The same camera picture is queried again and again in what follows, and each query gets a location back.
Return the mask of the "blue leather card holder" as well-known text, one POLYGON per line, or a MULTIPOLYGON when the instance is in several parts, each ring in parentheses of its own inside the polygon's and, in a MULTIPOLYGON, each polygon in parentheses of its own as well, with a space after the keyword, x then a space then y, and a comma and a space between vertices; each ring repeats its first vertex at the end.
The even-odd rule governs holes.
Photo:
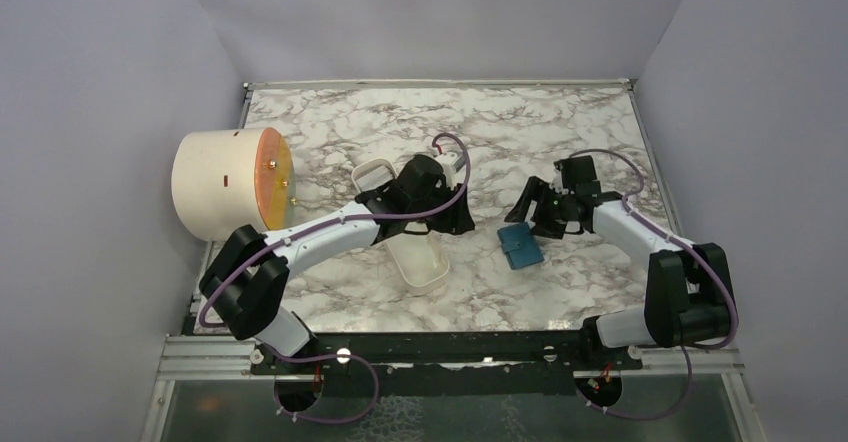
POLYGON ((497 230, 497 236, 502 253, 512 270, 520 270, 544 261, 543 253, 528 223, 523 222, 500 228, 497 230))

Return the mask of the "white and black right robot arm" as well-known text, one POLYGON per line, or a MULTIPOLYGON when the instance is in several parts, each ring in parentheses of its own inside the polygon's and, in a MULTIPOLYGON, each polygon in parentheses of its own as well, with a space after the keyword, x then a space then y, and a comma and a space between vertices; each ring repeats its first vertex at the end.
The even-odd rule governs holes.
POLYGON ((600 369, 628 346, 720 349, 734 341, 739 316, 725 251, 663 229, 631 203, 633 192, 606 191, 594 149, 555 162, 555 178, 530 177, 508 223, 529 222, 537 237, 594 234, 622 250, 647 275, 644 302, 588 319, 577 342, 579 360, 600 369))

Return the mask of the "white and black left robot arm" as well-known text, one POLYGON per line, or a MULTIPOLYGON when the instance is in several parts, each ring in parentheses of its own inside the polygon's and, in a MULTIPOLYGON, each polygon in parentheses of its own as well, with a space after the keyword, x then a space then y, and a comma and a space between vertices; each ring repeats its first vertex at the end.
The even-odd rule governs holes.
POLYGON ((466 154, 417 154, 397 176, 359 193, 342 208, 293 228, 258 232, 250 225, 226 240, 199 282, 204 328, 225 328, 276 351, 285 369, 313 363, 308 326, 282 308, 288 282, 307 269, 355 249, 431 232, 461 235, 474 229, 467 201, 466 154))

